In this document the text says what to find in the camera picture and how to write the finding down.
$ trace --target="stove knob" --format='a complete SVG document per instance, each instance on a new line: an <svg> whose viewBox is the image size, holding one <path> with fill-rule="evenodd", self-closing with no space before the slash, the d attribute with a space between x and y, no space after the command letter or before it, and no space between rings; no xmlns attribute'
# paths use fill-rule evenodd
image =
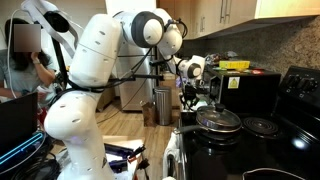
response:
<svg viewBox="0 0 320 180"><path fill-rule="evenodd" d="M302 79L299 81L299 83L298 83L298 85L297 85L297 88L302 90L302 87L304 87L304 85L305 85L306 83L307 83L307 78L302 78Z"/></svg>
<svg viewBox="0 0 320 180"><path fill-rule="evenodd" d="M316 88L318 86L318 82L316 80L314 80L313 78L303 78L303 79L305 79L305 80L304 80L304 83L303 83L303 85L301 87L301 90L303 90L303 91L314 91L314 90L316 90Z"/></svg>
<svg viewBox="0 0 320 180"><path fill-rule="evenodd" d="M299 75L289 75L286 84L289 88L296 87L301 80L301 77Z"/></svg>

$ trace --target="trash can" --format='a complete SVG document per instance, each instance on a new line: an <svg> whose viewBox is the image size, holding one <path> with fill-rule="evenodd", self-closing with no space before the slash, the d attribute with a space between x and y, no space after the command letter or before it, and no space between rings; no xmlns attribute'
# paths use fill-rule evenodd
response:
<svg viewBox="0 0 320 180"><path fill-rule="evenodd" d="M156 122L161 126L171 123L172 99L171 87L159 86L154 88L156 103Z"/></svg>

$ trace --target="computer screen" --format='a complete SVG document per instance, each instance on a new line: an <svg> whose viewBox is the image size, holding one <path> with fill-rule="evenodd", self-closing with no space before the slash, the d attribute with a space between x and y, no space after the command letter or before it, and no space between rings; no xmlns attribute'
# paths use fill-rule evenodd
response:
<svg viewBox="0 0 320 180"><path fill-rule="evenodd" d="M0 156L37 130L37 93L0 103Z"/></svg>

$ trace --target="yellow box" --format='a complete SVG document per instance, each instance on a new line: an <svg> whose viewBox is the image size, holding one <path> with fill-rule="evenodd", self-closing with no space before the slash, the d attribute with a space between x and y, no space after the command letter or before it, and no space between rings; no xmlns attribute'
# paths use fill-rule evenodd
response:
<svg viewBox="0 0 320 180"><path fill-rule="evenodd" d="M220 61L219 67L224 69L245 69L249 68L250 61Z"/></svg>

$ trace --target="door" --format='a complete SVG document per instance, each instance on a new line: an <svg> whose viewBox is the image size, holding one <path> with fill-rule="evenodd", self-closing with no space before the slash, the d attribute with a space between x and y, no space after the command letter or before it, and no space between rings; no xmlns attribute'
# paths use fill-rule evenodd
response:
<svg viewBox="0 0 320 180"><path fill-rule="evenodd" d="M193 27L195 38L200 38L219 31L224 23L221 18L225 0L193 0Z"/></svg>
<svg viewBox="0 0 320 180"><path fill-rule="evenodd" d="M174 19L181 18L181 21L186 24L188 29L188 34L184 39L192 39L193 38L193 29L191 26L191 19L193 14L191 0L175 0L175 11L174 11ZM184 27L182 25L177 25L181 34L184 31Z"/></svg>
<svg viewBox="0 0 320 180"><path fill-rule="evenodd" d="M235 26L255 18L257 0L225 1L225 27Z"/></svg>
<svg viewBox="0 0 320 180"><path fill-rule="evenodd" d="M320 14L319 0L257 0L256 18L308 16Z"/></svg>

